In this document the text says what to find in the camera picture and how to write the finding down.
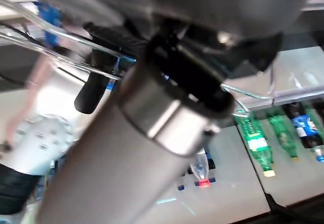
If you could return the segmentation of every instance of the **silver metal tube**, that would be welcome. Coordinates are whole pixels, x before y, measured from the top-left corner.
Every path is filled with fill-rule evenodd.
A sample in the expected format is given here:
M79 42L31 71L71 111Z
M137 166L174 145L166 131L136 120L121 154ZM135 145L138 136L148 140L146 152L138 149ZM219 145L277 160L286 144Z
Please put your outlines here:
M1 33L1 32L0 32L0 38L4 38L4 39L6 39L6 40L10 41L11 43L16 44L18 46L22 46L24 48L27 48L27 49L42 53L44 55L47 55L47 56L51 57L53 60L56 60L56 61L64 63L64 64L67 64L69 66L79 68L79 69L82 69L82 70L86 70L86 71L95 72L95 73L104 75L104 76L109 77L109 78L114 79L114 80L121 80L121 77L119 77L119 76L112 75L112 74L109 74L107 72L100 71L100 70L98 70L96 68L93 68L93 67L87 65L87 64L83 64L83 63L81 63L79 61L76 61L76 60L74 60L72 58L68 58L66 56L60 55L59 53L56 53L56 52L54 52L54 51L52 51L50 49L47 49L47 48L45 48L43 46L38 45L38 44L31 43L31 42L22 40L20 38L11 37L11 36L8 36L8 35L6 35L4 33Z
M0 6L4 6L8 9L11 9L13 11L15 11L16 13L22 15L23 17L25 17L26 19L28 19L29 21L35 23L36 25L38 25L40 28L42 28L43 30L46 30L47 32L54 34L58 37L64 37L64 38L68 38L70 40L74 40L76 42L85 44L87 46L90 46L94 49L100 50L100 51L104 51L107 52L113 56L117 56L117 57L127 57L125 55L123 55L120 52L117 51L113 51L111 49L108 49L104 46L101 46L99 44L93 43L92 41L86 40L83 37L74 34L74 33L70 33L68 31L66 31L63 28L59 28L56 27L53 24L50 24L48 22L46 22L44 19L38 17L36 14L32 13L31 11L25 9L23 6L21 6L18 3L14 3L11 2L9 0L0 0Z
M131 224L181 175L210 118L167 85L139 64L127 72L67 154L38 224Z

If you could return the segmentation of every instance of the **bottle cap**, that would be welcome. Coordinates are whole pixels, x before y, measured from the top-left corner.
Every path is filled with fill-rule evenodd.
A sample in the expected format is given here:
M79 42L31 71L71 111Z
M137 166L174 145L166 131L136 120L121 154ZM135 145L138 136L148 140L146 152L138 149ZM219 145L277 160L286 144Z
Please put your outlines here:
M264 176L273 177L275 176L274 170L263 171Z
M209 179L199 180L198 183L199 183L199 187L201 187L201 188L206 188L211 185L211 182L209 182Z
M316 160L319 162L324 162L324 156L317 156Z

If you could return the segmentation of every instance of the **metal bolt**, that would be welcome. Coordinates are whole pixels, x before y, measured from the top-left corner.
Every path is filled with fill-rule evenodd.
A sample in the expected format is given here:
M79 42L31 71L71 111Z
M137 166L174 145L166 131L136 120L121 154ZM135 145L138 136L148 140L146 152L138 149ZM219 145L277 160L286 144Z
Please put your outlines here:
M172 79L170 79L169 81L170 81L170 83L171 83L173 86L177 86L177 85L178 85L177 82L176 82L176 81L173 81Z
M37 137L38 137L38 138L44 138L44 136L45 136L45 135L42 134L42 133L37 133Z
M47 149L47 148L48 148L48 146L47 146L47 145L45 145L45 144L41 144L41 145L40 145L40 148L41 148L41 149L43 149L43 150L45 150L45 149Z
M229 33L219 31L217 34L217 39L219 43L228 43L231 40L231 35Z
M198 102L199 101L199 99L198 98L196 98L194 95L192 95L192 94L189 94L189 96L188 96L192 101L194 101L194 102Z

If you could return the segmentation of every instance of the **metal wire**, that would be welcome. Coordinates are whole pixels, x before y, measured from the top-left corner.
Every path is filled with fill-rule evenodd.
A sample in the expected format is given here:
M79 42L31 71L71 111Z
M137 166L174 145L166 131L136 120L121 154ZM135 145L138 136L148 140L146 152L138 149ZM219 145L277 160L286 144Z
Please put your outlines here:
M240 94L244 94L246 96L250 96L252 98L255 98L255 99L272 99L272 94L273 94L273 91L274 91L274 72L273 72L273 65L271 65L270 67L270 85L269 85L269 89L268 89L268 92L267 94L264 96L264 95L260 95L260 94L256 94L256 93L253 93L251 91L247 91L247 90L243 90L243 89L239 89L239 88L236 88L234 86L230 86L230 85L227 85L227 84L221 84L221 86L225 89L228 89L228 90L232 90L232 91L235 91L235 92L238 92Z
M11 36L8 36L8 35L6 35L4 33L1 33L1 32L0 32L0 38L4 38L4 39L6 39L6 40L10 41L11 43L16 44L18 46L22 46L24 48L27 48L27 49L42 53L44 55L47 55L47 56L51 57L53 60L55 60L57 62L61 62L61 63L67 64L69 66L79 68L79 69L82 69L82 70L95 72L95 73L98 73L100 75L109 77L109 78L114 79L114 80L121 80L121 77L119 77L119 76L112 75L112 74L109 74L107 72L100 71L100 70L98 70L96 68L93 68L93 67L87 65L87 64L83 64L83 63L81 63L81 62L79 62L77 60L74 60L74 59L68 58L66 56L60 55L59 53L56 53L56 52L54 52L54 51L52 51L50 49L47 49L47 48L45 48L43 46L38 45L38 44L31 43L31 42L28 42L28 41L24 41L24 40L22 40L20 38L11 37Z
M242 103L240 100L238 100L237 98L234 97L235 102L242 108L242 110L244 111L244 113L239 113L239 112L233 112L232 115L236 116L236 117L241 117L241 118L247 118L250 116L250 110L244 105L244 103Z
M24 29L25 34L27 34L28 36L32 37L31 34L30 34L30 32L29 32L29 30L28 30L27 25L25 23L21 23L20 25Z
M253 92L250 92L250 91L246 91L246 90L243 90L243 89L239 89L239 88L236 88L234 86L230 86L230 85L226 85L226 84L221 84L221 86L223 88L225 88L225 89L235 91L235 92L250 96L250 97L255 98L255 99L270 99L271 98L270 96L259 95L259 94L256 94L256 93L253 93Z
M37 26L39 26L40 28L42 28L43 30L54 34L58 37L63 37L63 38L67 38L70 40L74 40L76 42L85 44L87 46L90 46L94 49L100 50L100 51L104 51L106 53L109 53L113 56L117 56L117 57L122 57L122 58L127 58L128 60L132 60L132 61L136 61L134 58L130 58L128 56L123 55L121 52L117 52L111 49L108 49L104 46L101 46L99 44L93 43L90 40L87 40L86 38L78 35L78 34L74 34L71 32L66 31L63 28L59 28L56 27L53 24L50 24L48 22L46 22L44 19L38 17L36 14L34 14L33 12L29 11L28 9L24 8L23 6L21 6L18 3L14 3L11 2L9 0L0 0L0 6L4 6L8 9L11 9L13 11L15 11L16 13L22 15L23 17L25 17L26 19L28 19L29 21L35 23Z
M16 34L19 34L20 36L23 36L25 39L29 40L32 43L36 43L40 46L44 46L41 42L39 42L38 40L36 40L35 38L33 38L32 36L30 36L30 34L27 34L23 31L20 31L18 28L15 28L13 26L11 26L10 24L4 23L0 21L0 26L6 27L7 29L10 29L11 31L13 31Z

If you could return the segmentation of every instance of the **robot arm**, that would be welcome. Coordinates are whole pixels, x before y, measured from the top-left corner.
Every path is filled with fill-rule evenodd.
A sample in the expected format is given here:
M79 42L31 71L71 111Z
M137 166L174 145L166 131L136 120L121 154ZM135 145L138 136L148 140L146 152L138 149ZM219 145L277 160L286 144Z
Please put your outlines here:
M251 65L244 69L248 74L264 71L280 45L276 34L296 18L305 2L50 1L69 11L74 8L76 14L102 26L123 26L145 38L146 45L145 54L69 152L45 196L37 224L134 222L189 165L211 122L230 115L233 98L221 89L222 81L237 76L236 69L242 71L246 62ZM223 32L230 39L220 39ZM34 147L31 156L43 154L37 162L41 166L44 152L55 149L51 157L60 156L60 146L66 143L50 145L57 140L55 135L39 132L38 127L55 128L62 139L69 134L63 127L66 122L57 116L35 121L21 143ZM47 150L41 144L45 136ZM25 149L21 143L11 155L6 153L11 156L6 162Z

